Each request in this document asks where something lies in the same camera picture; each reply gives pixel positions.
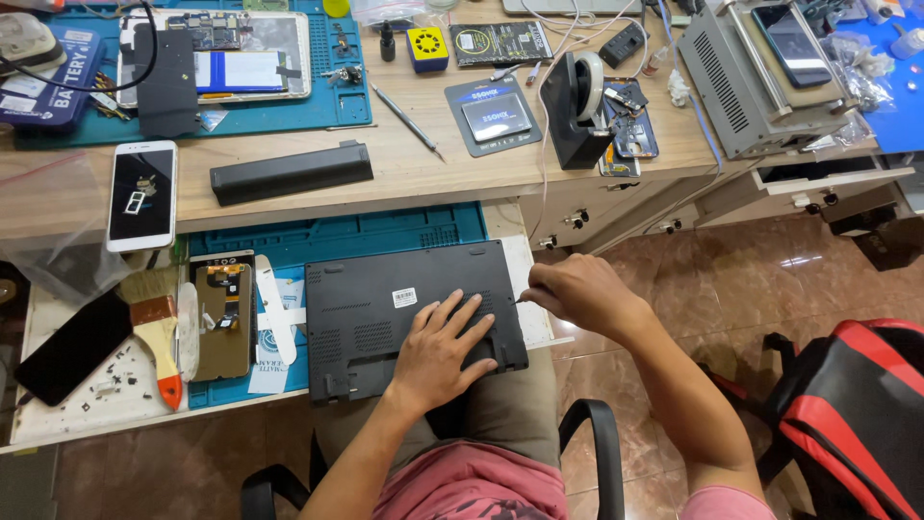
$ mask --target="black smartphone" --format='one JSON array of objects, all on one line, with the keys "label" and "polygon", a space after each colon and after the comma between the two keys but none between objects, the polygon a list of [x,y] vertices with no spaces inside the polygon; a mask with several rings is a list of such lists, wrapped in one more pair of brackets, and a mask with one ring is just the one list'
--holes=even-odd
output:
[{"label": "black smartphone", "polygon": [[794,87],[815,87],[831,80],[831,72],[809,39],[814,36],[802,30],[788,6],[754,7],[751,16]]},{"label": "black smartphone", "polygon": [[13,377],[49,406],[57,406],[131,334],[128,304],[115,290],[84,305],[26,358]]}]

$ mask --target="chair armrest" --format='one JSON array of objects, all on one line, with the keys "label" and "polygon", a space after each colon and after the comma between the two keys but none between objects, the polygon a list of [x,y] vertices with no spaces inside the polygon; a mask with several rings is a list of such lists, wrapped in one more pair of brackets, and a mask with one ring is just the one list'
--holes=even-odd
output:
[{"label": "chair armrest", "polygon": [[593,427],[593,444],[597,454],[597,480],[600,483],[599,520],[623,520],[623,467],[619,456],[619,432],[610,405],[596,399],[578,399],[565,413],[558,427],[561,452],[585,419]]},{"label": "chair armrest", "polygon": [[240,517],[245,520],[275,520],[274,493],[288,500],[299,511],[311,495],[287,467],[273,464],[244,479],[240,487]]}]

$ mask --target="black bottle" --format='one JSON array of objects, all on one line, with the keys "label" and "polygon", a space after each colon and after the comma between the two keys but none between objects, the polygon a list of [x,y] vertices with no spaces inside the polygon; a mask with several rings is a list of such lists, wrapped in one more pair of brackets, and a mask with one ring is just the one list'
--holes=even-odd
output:
[{"label": "black bottle", "polygon": [[395,59],[395,35],[392,33],[392,24],[382,22],[382,40],[379,42],[382,59],[392,61]]}]

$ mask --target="laptop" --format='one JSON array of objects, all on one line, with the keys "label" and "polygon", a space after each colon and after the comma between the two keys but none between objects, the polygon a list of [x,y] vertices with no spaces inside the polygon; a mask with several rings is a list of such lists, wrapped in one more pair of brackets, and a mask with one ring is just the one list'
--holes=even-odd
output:
[{"label": "laptop", "polygon": [[[582,13],[595,15],[616,15],[623,10],[630,0],[577,0],[577,8]],[[515,15],[527,15],[529,11],[523,6],[526,3],[530,9],[541,15],[569,14],[575,12],[574,2],[571,0],[504,0],[504,11]],[[642,0],[636,0],[626,9],[624,15],[637,15],[641,13]],[[597,21],[606,21],[597,17]]]},{"label": "laptop", "polygon": [[487,357],[490,374],[529,366],[501,241],[376,254],[305,265],[309,389],[314,405],[382,395],[414,315],[462,289],[483,298],[465,333],[494,314],[462,368]]}]

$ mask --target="tile floor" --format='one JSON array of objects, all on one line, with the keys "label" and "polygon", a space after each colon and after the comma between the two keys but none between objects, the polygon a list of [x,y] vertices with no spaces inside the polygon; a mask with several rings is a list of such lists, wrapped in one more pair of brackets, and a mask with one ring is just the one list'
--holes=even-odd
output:
[{"label": "tile floor", "polygon": [[[554,262],[564,252],[542,252]],[[817,218],[773,220],[657,234],[624,241],[602,255],[655,309],[695,360],[765,393],[775,378],[763,335],[778,331],[802,344],[845,318],[900,317],[924,323],[924,262],[877,273],[850,240]],[[566,407],[578,397],[602,399],[619,427],[626,518],[670,519],[687,497],[684,463],[651,417],[631,356],[600,336],[554,320],[555,335],[576,341],[553,348]],[[767,431],[743,417],[755,452]],[[310,407],[297,397],[263,407],[166,427],[81,440],[62,446],[55,498],[58,518],[237,518],[241,481],[283,463],[308,479]],[[590,429],[582,427],[563,455],[571,517],[596,518],[598,497]],[[798,500],[792,486],[768,491],[786,518]],[[294,509],[279,503],[281,518]]]}]

